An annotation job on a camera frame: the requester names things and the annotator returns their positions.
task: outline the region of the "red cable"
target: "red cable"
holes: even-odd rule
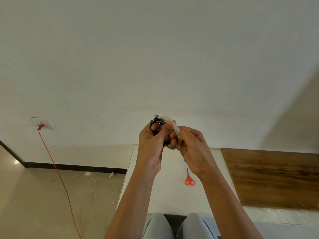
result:
[[[39,135],[40,135],[40,137],[41,137],[41,139],[42,139],[42,142],[43,142],[45,148],[47,149],[47,152],[48,152],[49,155],[50,155],[50,158],[51,158],[51,160],[52,160],[52,162],[53,162],[54,168],[55,168],[55,170],[57,171],[58,176],[60,177],[60,180],[61,180],[61,182],[62,182],[62,184],[63,184],[64,189],[65,189],[66,195],[68,196],[68,201],[69,201],[69,204],[70,204],[70,209],[71,209],[71,214],[72,214],[72,219],[73,219],[74,227],[75,227],[75,229],[77,230],[80,239],[82,239],[82,237],[81,237],[81,235],[80,235],[80,233],[79,233],[79,230],[78,230],[78,228],[77,228],[77,225],[75,224],[74,215],[73,215],[72,206],[71,206],[71,202],[70,202],[70,198],[69,198],[68,191],[66,190],[66,187],[65,187],[65,185],[64,185],[64,182],[63,182],[63,180],[62,180],[62,178],[61,178],[61,176],[60,176],[60,173],[59,173],[58,169],[56,168],[56,164],[54,163],[54,160],[53,160],[53,158],[52,158],[52,156],[51,156],[51,154],[50,154],[50,152],[49,152],[49,149],[48,149],[48,147],[46,146],[46,144],[45,144],[45,142],[44,142],[44,140],[43,140],[43,137],[41,136],[40,130],[41,130],[44,126],[45,126],[44,124],[39,125],[39,128],[38,128]]]

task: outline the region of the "wooden board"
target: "wooden board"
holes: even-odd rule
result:
[[[242,205],[319,210],[319,154],[221,152]]]

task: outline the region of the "forearm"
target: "forearm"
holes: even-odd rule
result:
[[[222,238],[263,238],[217,167],[200,180]]]
[[[104,239],[141,239],[154,177],[134,170]]]

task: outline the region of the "switch plate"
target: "switch plate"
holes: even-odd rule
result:
[[[55,129],[55,126],[50,118],[31,117],[31,120],[37,127],[41,124],[44,124],[45,126],[43,128]]]

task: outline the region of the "scissors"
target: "scissors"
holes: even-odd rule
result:
[[[193,181],[193,179],[189,176],[188,168],[186,168],[186,171],[187,171],[187,178],[185,180],[185,184],[187,186],[189,186],[189,185],[194,186],[195,185],[195,181]]]

